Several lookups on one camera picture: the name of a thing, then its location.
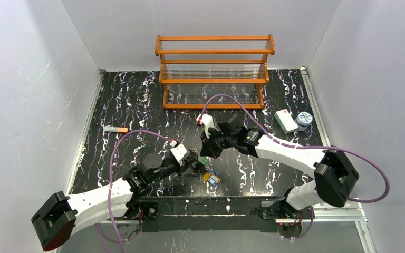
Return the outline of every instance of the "orange wooden shelf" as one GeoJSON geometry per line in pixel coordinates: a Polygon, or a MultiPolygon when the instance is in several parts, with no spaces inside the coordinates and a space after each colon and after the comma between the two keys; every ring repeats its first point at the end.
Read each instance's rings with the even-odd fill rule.
{"type": "MultiPolygon", "coordinates": [[[[251,84],[258,94],[256,104],[248,109],[262,109],[263,84],[269,82],[267,57],[274,55],[273,36],[160,36],[155,54],[160,56],[159,82],[164,85],[164,109],[201,109],[204,104],[169,103],[167,87],[181,84],[251,84]],[[245,55],[244,59],[211,59],[210,55],[245,55]],[[246,56],[261,55],[261,59],[246,56]],[[166,55],[182,55],[183,59],[166,59],[166,55]]],[[[237,104],[211,104],[210,109],[239,109],[237,104]]]]}

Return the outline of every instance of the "orange marker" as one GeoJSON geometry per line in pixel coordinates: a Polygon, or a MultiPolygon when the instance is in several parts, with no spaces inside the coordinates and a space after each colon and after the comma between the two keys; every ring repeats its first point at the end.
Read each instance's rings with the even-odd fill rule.
{"type": "Polygon", "coordinates": [[[105,132],[128,133],[128,128],[117,128],[114,126],[105,126],[103,130],[105,132]]]}

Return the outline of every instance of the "small white container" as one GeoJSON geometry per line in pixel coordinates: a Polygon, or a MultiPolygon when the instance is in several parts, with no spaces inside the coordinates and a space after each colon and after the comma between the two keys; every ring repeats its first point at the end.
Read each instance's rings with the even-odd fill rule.
{"type": "Polygon", "coordinates": [[[298,131],[305,131],[306,128],[313,122],[313,116],[307,112],[301,112],[296,117],[298,131]]]}
{"type": "Polygon", "coordinates": [[[287,109],[274,113],[274,117],[285,134],[297,131],[297,124],[294,122],[293,117],[291,117],[287,109]]]}

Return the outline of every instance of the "round container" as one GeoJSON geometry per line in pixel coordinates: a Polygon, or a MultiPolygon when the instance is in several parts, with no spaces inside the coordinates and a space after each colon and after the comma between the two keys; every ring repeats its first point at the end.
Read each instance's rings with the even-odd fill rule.
{"type": "Polygon", "coordinates": [[[298,131],[305,131],[306,128],[313,122],[313,116],[307,112],[301,112],[296,117],[298,131]]]}

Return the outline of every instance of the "yellow object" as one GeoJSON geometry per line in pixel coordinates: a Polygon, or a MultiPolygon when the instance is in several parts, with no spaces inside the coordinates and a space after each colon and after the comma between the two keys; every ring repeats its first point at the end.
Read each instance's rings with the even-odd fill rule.
{"type": "Polygon", "coordinates": [[[210,173],[207,172],[207,173],[204,174],[204,176],[202,177],[202,181],[203,181],[203,182],[206,182],[209,178],[210,178],[210,173]]]}

